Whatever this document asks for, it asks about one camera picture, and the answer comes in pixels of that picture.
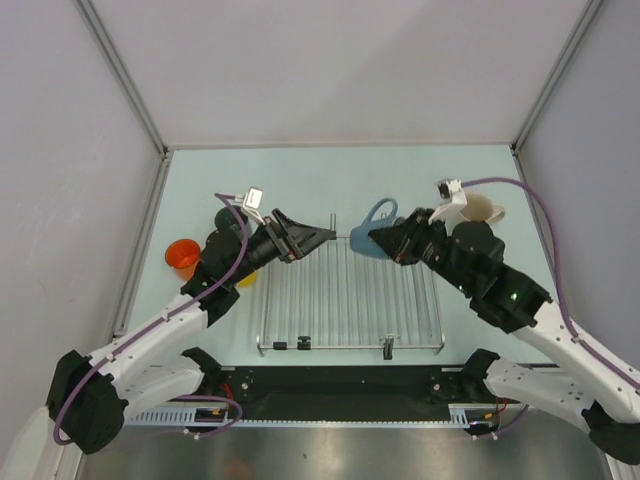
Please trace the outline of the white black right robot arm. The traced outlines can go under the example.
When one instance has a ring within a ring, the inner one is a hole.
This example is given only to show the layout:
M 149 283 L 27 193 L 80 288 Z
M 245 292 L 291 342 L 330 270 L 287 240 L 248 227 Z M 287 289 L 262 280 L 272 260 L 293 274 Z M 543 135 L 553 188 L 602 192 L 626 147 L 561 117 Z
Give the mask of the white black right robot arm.
M 478 349 L 461 376 L 473 401 L 491 394 L 517 400 L 585 432 L 601 451 L 628 465 L 639 462 L 639 371 L 571 319 L 526 274 L 503 261 L 505 244 L 484 222 L 448 231 L 417 209 L 369 238 L 395 263 L 422 262 L 457 288 L 477 316 L 530 345 L 560 367 L 565 378 L 527 371 Z

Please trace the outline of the yellow mug black handle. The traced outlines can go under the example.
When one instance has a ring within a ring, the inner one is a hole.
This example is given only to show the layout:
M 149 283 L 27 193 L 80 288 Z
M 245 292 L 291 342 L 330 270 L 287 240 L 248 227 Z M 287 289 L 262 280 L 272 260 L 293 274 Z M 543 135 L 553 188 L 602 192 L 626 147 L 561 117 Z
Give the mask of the yellow mug black handle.
M 256 283 L 257 280 L 257 271 L 253 271 L 251 274 L 247 275 L 245 278 L 240 280 L 237 284 L 237 288 L 248 288 Z

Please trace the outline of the cream floral mug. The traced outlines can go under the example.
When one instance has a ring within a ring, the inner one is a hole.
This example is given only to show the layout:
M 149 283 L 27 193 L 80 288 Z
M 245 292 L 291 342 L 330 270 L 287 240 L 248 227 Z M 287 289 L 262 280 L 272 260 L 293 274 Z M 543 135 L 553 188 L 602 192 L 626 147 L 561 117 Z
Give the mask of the cream floral mug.
M 477 221 L 494 225 L 502 221 L 506 216 L 506 209 L 494 204 L 483 194 L 466 191 L 466 205 L 459 212 L 461 222 Z

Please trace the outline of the orange mug black handle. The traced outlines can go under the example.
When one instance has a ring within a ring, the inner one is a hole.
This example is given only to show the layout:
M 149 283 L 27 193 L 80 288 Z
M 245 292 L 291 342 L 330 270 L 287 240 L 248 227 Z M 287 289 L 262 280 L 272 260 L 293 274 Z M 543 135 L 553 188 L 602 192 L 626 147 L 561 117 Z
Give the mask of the orange mug black handle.
M 192 239 L 183 238 L 171 243 L 164 255 L 166 264 L 183 281 L 190 280 L 200 259 L 199 244 Z

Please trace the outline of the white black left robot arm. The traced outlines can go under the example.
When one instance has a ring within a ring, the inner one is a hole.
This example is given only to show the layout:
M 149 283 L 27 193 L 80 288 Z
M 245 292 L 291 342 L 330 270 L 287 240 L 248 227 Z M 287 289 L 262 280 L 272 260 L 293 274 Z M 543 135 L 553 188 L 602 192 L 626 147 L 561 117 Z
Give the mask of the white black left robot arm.
M 176 397 L 207 400 L 221 387 L 213 359 L 199 349 L 153 372 L 151 364 L 224 317 L 239 300 L 237 285 L 274 260 L 290 264 L 336 238 L 333 230 L 296 222 L 275 209 L 255 231 L 232 206 L 228 225 L 209 234 L 191 278 L 154 317 L 123 337 L 57 363 L 46 406 L 53 440 L 85 454 L 108 445 L 126 419 Z

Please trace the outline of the dark green mug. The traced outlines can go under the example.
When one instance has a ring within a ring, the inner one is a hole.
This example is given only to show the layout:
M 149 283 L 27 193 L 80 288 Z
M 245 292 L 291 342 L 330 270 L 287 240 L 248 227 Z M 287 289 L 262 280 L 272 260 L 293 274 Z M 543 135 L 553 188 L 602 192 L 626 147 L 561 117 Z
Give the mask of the dark green mug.
M 244 223 L 248 234 L 251 234 L 251 226 L 248 216 L 241 210 L 240 206 L 233 205 L 233 210 L 237 212 L 238 216 Z M 214 225 L 217 230 L 231 230 L 239 238 L 243 238 L 242 228 L 236 216 L 227 207 L 221 208 L 214 217 Z

